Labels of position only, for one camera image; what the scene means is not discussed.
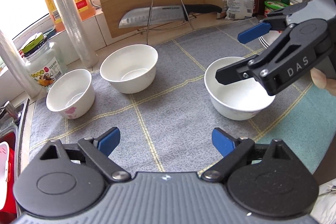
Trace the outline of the right hand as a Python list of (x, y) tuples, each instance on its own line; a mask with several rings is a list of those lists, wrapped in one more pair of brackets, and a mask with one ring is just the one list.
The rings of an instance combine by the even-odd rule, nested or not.
[(323, 72), (316, 68), (310, 71), (310, 75), (316, 87), (327, 90), (332, 96), (336, 96), (336, 80), (328, 79)]

